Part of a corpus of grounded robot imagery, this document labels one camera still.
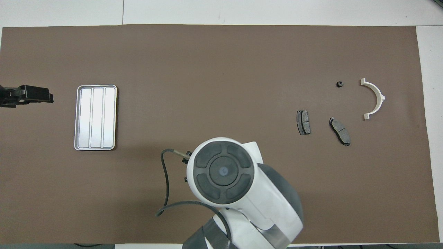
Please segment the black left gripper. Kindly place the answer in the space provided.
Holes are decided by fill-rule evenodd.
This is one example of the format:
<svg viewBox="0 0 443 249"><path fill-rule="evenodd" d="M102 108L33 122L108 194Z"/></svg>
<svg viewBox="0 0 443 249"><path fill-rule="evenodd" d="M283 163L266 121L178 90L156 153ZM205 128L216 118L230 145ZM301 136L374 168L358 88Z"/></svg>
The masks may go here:
<svg viewBox="0 0 443 249"><path fill-rule="evenodd" d="M0 85L0 107L16 108L19 102L27 103L53 103L53 94L48 88L36 87L30 85L21 85L19 87L3 87Z"/></svg>

